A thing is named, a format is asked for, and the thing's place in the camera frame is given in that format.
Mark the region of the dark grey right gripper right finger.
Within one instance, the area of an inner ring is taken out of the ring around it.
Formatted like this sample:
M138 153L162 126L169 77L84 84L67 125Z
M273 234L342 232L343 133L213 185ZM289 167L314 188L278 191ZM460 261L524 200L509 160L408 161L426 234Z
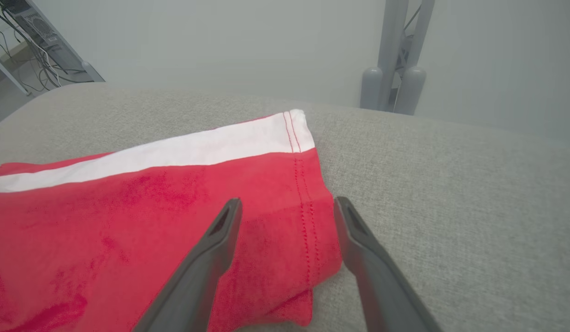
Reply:
M336 197L333 213L342 259L356 278L367 331L442 332L352 202Z

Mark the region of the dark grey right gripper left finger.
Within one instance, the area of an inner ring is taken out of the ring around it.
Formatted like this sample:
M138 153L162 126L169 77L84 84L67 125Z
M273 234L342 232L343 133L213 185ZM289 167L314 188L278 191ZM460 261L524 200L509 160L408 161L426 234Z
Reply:
M220 278L232 264L242 202L226 202L132 332L207 332Z

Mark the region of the red and white jersey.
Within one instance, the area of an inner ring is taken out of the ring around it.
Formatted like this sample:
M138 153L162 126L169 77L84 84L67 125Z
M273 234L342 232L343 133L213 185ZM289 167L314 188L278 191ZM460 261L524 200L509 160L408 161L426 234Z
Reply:
M0 332L129 332L231 198L209 332L312 320L342 264L303 111L110 154L0 166Z

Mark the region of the light grey table leg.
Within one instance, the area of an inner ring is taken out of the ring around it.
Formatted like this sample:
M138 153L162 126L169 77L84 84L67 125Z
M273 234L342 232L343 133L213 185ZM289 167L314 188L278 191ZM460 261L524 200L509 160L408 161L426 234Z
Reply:
M17 88L19 90L21 90L21 92L25 95L25 96L30 96L31 92L29 92L26 88L24 88L24 86L22 85L22 82L17 79L15 76L13 76L13 73L11 72L11 70L9 70L5 64L2 62L2 60L0 59L0 71L5 74L5 76L7 78L9 78L9 80L11 82L13 82L13 84L15 84L15 86L17 86Z

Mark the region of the grey computer tower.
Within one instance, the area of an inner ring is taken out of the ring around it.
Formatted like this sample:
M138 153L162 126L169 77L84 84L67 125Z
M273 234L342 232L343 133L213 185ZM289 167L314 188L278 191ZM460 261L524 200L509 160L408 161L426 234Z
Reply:
M0 11L17 22L56 63L61 59L61 41L47 20L27 0L0 0Z

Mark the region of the grey metal partition post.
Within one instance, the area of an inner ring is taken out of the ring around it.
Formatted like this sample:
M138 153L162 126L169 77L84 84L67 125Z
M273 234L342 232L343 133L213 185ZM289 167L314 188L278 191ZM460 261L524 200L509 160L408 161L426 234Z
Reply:
M435 0L421 0L408 23L409 0L385 0L378 63L363 72L360 108L414 115L426 81L418 61Z

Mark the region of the slanted grey frame post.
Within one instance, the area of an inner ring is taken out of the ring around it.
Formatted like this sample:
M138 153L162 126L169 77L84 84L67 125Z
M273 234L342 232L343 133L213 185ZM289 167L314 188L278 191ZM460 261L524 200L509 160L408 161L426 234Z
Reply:
M55 28L55 26L53 25L53 23L51 23L51 21L49 21L49 19L47 19L45 13L43 13L40 8L38 8L37 4L34 2L34 0L26 0L29 5L34 8L34 10L36 10L36 12L43 18L43 20L47 23L47 25L55 32L55 34L57 35L58 39L60 40L60 42L66 47L66 49L69 51L70 54L73 54L73 57L75 59L75 61L82 66L82 68L86 71L86 73L89 75L89 77L94 81L94 82L106 82L104 80L104 78L101 77L101 75L97 72L97 70L87 61L85 61L84 59L82 59L80 57L80 55L76 52L76 50L74 50L72 48L72 46L69 44L69 42L59 33L59 31L57 30L57 28Z

